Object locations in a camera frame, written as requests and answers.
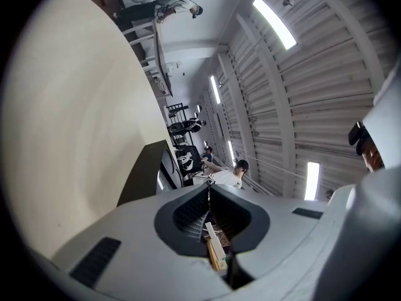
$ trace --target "gray panel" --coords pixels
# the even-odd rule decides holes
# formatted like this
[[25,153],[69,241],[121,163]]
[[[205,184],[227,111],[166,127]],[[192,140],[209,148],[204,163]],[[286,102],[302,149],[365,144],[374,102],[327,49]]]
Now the gray panel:
[[159,208],[195,188],[119,206],[62,247],[54,264],[70,271],[101,238],[109,236],[122,244],[95,285],[96,291],[122,300],[204,300],[230,292],[208,259],[179,256],[155,232]]

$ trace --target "metal wall panel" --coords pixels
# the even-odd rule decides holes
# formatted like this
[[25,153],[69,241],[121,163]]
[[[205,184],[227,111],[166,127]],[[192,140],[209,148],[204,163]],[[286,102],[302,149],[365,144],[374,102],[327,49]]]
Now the metal wall panel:
[[[315,161],[321,164],[318,197],[325,199],[328,189],[358,182],[367,173],[362,158],[355,154],[355,147],[348,144],[349,130],[372,107],[374,73],[368,69],[367,52],[378,58],[386,77],[395,64],[398,46],[369,0],[294,0],[292,9],[284,8],[283,0],[264,1],[298,42],[285,50],[256,8],[244,15],[263,35],[260,43],[266,44],[274,56],[275,70],[279,71],[286,90],[295,136],[295,173],[299,175],[293,196],[304,196],[306,165]],[[363,45],[364,50],[355,36],[355,20],[358,29],[362,28],[369,39]],[[249,112],[259,183],[273,194],[281,195],[285,174],[280,124],[269,86],[271,77],[242,28],[228,45],[236,69],[233,75],[241,86]],[[224,88],[221,92],[234,150],[241,151],[235,112]]]

